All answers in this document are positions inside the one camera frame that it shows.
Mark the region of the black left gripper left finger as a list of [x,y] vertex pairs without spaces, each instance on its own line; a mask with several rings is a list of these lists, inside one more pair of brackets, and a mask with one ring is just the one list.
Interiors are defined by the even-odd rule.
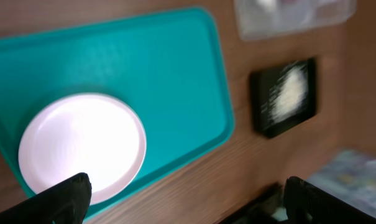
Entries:
[[0,213],[0,224],[82,224],[92,196],[86,173],[80,172]]

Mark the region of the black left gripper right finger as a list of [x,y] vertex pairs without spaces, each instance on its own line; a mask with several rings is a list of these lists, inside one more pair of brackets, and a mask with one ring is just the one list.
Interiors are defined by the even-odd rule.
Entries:
[[283,203],[290,223],[376,224],[376,218],[295,176],[285,182]]

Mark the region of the white plate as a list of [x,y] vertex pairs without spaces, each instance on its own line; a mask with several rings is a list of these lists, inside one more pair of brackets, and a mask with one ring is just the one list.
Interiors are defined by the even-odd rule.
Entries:
[[49,104],[31,120],[18,162],[36,194],[84,172],[95,205],[134,180],[146,150],[144,126],[131,107],[108,95],[82,93]]

